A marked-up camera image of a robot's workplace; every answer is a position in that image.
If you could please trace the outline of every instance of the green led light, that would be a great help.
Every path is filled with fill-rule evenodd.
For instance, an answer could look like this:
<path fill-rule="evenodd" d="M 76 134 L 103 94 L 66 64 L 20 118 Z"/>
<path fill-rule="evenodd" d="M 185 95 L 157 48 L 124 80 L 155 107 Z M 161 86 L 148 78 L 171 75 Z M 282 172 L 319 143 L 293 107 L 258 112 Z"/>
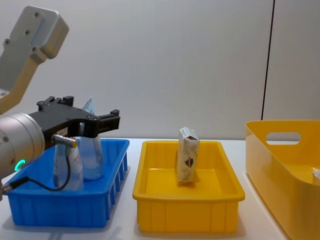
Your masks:
<path fill-rule="evenodd" d="M 18 161 L 18 163 L 14 167 L 14 171 L 19 171 L 20 170 L 19 166 L 23 164 L 26 164 L 26 160 L 21 159 L 20 161 Z"/>

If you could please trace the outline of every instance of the white table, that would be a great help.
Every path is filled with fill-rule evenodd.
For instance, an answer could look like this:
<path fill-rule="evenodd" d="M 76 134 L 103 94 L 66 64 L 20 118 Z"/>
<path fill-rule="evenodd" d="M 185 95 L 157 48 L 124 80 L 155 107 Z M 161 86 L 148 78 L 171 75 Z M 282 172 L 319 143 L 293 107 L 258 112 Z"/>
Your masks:
<path fill-rule="evenodd" d="M 285 234 L 261 202 L 246 176 L 244 140 L 221 140 L 230 163 L 245 191 L 239 204 L 238 229 L 234 234 L 144 234 L 137 226 L 137 203 L 132 198 L 142 142 L 150 139 L 129 139 L 128 174 L 113 206 L 111 220 L 105 228 L 25 227 L 13 223 L 8 198 L 0 202 L 1 240 L 160 240 L 160 239 L 228 239 L 285 240 Z"/>

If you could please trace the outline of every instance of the storage box handle hole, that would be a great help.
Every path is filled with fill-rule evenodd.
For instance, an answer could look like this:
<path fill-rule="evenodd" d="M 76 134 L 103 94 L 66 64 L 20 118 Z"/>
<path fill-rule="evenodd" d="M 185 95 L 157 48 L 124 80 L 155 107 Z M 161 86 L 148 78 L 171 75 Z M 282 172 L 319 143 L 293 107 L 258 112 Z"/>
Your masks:
<path fill-rule="evenodd" d="M 297 145 L 300 140 L 301 135 L 298 132 L 270 132 L 266 136 L 266 143 L 269 145 Z"/>

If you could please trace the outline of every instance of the black cable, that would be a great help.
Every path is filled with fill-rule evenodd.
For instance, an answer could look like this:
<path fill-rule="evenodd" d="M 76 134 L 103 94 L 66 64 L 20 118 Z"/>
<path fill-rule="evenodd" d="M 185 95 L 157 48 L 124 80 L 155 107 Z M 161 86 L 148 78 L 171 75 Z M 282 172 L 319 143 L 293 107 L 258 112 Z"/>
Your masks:
<path fill-rule="evenodd" d="M 48 187 L 46 185 L 44 185 L 43 183 L 33 179 L 33 178 L 30 178 L 28 176 L 25 176 L 25 177 L 22 177 L 18 180 L 15 180 L 15 181 L 12 181 L 9 183 L 11 189 L 15 189 L 17 187 L 19 187 L 20 185 L 22 184 L 25 184 L 26 182 L 30 181 L 30 182 L 33 182 L 35 184 L 37 184 L 38 186 L 48 190 L 48 191 L 51 191 L 51 192 L 58 192 L 58 191 L 61 191 L 62 189 L 65 188 L 65 186 L 68 184 L 69 180 L 70 180 L 70 176 L 71 176 L 71 166 L 70 166 L 70 160 L 69 160 L 69 152 L 68 152 L 68 147 L 66 146 L 65 147 L 65 160 L 66 160 L 66 166 L 67 166 L 67 174 L 66 174 L 66 179 L 65 179 L 65 182 L 64 184 L 62 184 L 60 187 L 57 187 L 57 188 L 51 188 L 51 187 Z"/>
<path fill-rule="evenodd" d="M 262 100 L 261 120 L 264 119 L 267 79 L 268 79 L 268 70 L 269 70 L 269 57 L 270 57 L 271 38 L 272 38 L 272 28 L 274 26 L 275 5 L 276 5 L 276 0 L 273 0 L 272 15 L 271 15 L 271 26 L 270 26 L 270 36 L 269 36 L 269 48 L 268 48 L 268 56 L 267 56 L 267 60 L 266 60 L 266 70 L 265 70 L 265 80 L 264 80 L 264 91 L 263 91 L 263 100 Z"/>

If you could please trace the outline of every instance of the black vertical line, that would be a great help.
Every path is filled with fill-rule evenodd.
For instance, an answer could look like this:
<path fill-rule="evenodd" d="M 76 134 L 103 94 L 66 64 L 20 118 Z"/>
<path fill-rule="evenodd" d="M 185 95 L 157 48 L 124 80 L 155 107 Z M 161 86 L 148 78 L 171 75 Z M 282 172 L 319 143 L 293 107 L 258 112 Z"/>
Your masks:
<path fill-rule="evenodd" d="M 269 58 L 270 58 L 270 48 L 271 48 L 271 38 L 272 38 L 272 28 L 274 26 L 275 5 L 276 5 L 276 0 L 273 0 L 272 15 L 271 15 L 271 26 L 270 26 L 270 36 L 269 36 L 269 48 L 268 48 L 268 56 L 267 56 L 267 60 L 266 60 L 266 69 L 265 69 L 265 80 L 264 80 L 264 91 L 263 91 L 263 100 L 262 100 L 261 120 L 264 119 L 267 79 L 268 79 L 268 70 L 269 70 Z"/>

